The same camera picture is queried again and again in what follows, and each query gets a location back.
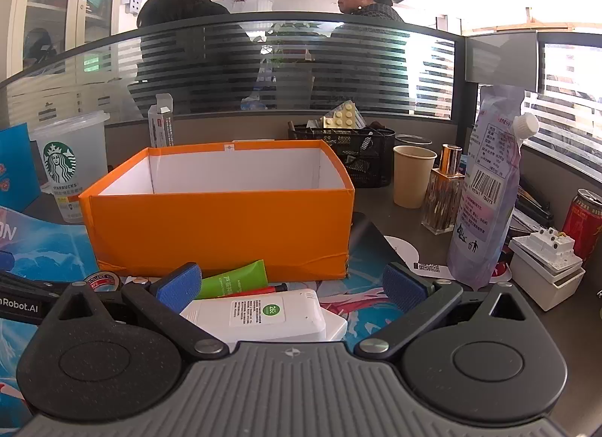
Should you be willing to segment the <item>blue paper bag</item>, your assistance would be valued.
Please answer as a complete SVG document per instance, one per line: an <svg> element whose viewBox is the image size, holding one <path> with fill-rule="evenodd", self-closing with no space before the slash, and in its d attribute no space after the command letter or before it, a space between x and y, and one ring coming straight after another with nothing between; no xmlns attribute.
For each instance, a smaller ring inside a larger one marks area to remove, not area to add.
<svg viewBox="0 0 602 437"><path fill-rule="evenodd" d="M1 131L1 206L22 212L41 193L27 125Z"/></svg>

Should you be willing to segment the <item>red drink can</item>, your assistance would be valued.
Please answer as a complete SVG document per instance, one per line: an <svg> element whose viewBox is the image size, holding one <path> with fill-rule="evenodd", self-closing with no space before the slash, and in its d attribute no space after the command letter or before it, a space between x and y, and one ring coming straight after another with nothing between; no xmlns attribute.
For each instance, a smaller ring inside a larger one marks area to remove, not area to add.
<svg viewBox="0 0 602 437"><path fill-rule="evenodd" d="M570 203L562 231L575 241L573 251L584 263L596 247L601 225L601 196L586 188L579 188Z"/></svg>

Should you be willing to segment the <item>beige cabinet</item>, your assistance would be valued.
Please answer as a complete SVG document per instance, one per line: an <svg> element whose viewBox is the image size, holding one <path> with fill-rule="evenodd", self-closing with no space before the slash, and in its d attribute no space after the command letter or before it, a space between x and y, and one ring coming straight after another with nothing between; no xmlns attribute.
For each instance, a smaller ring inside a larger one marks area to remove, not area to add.
<svg viewBox="0 0 602 437"><path fill-rule="evenodd" d="M116 74L120 0L1 0L1 126L100 109Z"/></svg>

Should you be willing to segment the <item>Starbucks plastic cup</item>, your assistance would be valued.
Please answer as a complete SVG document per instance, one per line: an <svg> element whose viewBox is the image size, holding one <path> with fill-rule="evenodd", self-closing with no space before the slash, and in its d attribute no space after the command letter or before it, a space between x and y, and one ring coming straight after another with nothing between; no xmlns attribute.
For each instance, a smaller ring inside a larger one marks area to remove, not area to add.
<svg viewBox="0 0 602 437"><path fill-rule="evenodd" d="M43 125L30 133L67 223L83 222L79 196L108 172L105 122L109 118L99 110Z"/></svg>

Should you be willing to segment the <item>gold perfume bottle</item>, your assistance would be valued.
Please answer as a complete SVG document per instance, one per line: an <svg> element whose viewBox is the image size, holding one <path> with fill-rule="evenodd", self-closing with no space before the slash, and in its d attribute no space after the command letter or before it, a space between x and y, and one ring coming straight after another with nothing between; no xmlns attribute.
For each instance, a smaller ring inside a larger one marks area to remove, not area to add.
<svg viewBox="0 0 602 437"><path fill-rule="evenodd" d="M454 229L464 180L459 170L461 155L459 146L443 145L439 166L430 171L421 225L435 235Z"/></svg>

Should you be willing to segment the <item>purple spout pouch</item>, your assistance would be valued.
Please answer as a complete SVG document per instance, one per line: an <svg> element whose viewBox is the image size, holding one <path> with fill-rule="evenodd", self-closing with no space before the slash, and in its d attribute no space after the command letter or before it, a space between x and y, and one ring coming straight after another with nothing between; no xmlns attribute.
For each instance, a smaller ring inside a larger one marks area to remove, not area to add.
<svg viewBox="0 0 602 437"><path fill-rule="evenodd" d="M447 260L452 277L473 290L494 274L516 202L520 148L539 131L536 116L521 111L525 94L510 85L480 90Z"/></svg>

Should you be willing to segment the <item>woman with dark hair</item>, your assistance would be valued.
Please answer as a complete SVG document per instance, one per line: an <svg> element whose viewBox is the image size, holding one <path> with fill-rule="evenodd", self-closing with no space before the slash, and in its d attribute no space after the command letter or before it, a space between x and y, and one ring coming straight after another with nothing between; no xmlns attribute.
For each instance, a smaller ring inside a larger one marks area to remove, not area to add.
<svg viewBox="0 0 602 437"><path fill-rule="evenodd" d="M310 107L331 110L351 100L361 111L400 112L408 105L402 87L403 52L396 31L376 21L401 23L392 0L337 0L339 10L358 16L343 23L311 49L313 86Z"/></svg>

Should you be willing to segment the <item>black mesh organizer basket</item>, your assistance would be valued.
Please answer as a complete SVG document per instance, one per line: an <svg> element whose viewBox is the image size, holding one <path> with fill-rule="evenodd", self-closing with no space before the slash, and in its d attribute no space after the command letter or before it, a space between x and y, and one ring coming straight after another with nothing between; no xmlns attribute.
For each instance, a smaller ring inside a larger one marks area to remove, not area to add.
<svg viewBox="0 0 602 437"><path fill-rule="evenodd" d="M391 182L395 146L392 129L309 128L289 122L288 135L290 139L318 139L329 145L356 188L386 187Z"/></svg>

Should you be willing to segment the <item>orange cardboard box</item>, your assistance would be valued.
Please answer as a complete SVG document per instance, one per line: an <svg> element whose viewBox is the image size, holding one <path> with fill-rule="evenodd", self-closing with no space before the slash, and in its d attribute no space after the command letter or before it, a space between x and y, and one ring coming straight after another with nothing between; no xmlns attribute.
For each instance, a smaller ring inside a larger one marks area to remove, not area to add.
<svg viewBox="0 0 602 437"><path fill-rule="evenodd" d="M100 268L161 277L193 262L207 276L259 260L272 282L344 278L354 185L321 140L148 148L85 190Z"/></svg>

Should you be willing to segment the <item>white remote control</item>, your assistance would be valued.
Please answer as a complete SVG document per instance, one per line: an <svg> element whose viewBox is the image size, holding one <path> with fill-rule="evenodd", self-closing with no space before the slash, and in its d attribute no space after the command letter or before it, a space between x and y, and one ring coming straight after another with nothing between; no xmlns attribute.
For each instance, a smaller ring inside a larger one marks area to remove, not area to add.
<svg viewBox="0 0 602 437"><path fill-rule="evenodd" d="M197 299L181 315L229 347L241 341L339 341L348 326L321 306L312 289Z"/></svg>

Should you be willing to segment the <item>white pen box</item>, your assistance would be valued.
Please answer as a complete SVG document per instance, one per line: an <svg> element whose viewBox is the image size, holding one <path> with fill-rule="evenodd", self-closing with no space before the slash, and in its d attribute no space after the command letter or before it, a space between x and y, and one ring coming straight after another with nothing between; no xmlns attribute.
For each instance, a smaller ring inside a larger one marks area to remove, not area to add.
<svg viewBox="0 0 602 437"><path fill-rule="evenodd" d="M173 146L172 131L173 100L170 93L158 93L156 103L148 110L150 145L152 148Z"/></svg>

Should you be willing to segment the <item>black tape roll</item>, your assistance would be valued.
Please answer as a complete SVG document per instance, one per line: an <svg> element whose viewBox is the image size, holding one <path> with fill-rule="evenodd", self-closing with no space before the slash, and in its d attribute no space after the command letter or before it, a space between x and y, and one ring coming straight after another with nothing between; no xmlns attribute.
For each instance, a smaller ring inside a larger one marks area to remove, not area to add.
<svg viewBox="0 0 602 437"><path fill-rule="evenodd" d="M122 279L109 271L95 272L89 275L85 282L95 292L115 292L122 287Z"/></svg>

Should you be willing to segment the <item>white switch block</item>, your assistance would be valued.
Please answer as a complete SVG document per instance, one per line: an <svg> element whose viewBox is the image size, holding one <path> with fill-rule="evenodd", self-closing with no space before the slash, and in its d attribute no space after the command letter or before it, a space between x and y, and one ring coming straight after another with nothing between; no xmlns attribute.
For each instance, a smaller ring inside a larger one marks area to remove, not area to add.
<svg viewBox="0 0 602 437"><path fill-rule="evenodd" d="M544 312L573 296L585 276L583 259L573 250L575 241L554 228L513 237L508 247L512 280Z"/></svg>

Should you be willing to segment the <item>green tube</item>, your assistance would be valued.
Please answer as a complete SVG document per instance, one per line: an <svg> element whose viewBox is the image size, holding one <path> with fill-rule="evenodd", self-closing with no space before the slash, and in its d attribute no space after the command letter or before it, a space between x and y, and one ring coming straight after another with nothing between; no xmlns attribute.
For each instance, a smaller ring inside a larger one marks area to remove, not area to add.
<svg viewBox="0 0 602 437"><path fill-rule="evenodd" d="M263 260L205 278L196 299L211 299L261 289L268 286Z"/></svg>

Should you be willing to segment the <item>person in black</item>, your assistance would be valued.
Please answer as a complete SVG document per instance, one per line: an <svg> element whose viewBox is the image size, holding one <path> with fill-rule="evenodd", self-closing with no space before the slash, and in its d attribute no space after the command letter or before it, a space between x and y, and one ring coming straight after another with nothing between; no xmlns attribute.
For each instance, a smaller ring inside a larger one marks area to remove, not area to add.
<svg viewBox="0 0 602 437"><path fill-rule="evenodd" d="M129 94L146 115L158 93L173 98L175 113L233 111L253 92L260 50L237 23L205 23L228 15L211 0L148 0L138 14L142 61Z"/></svg>

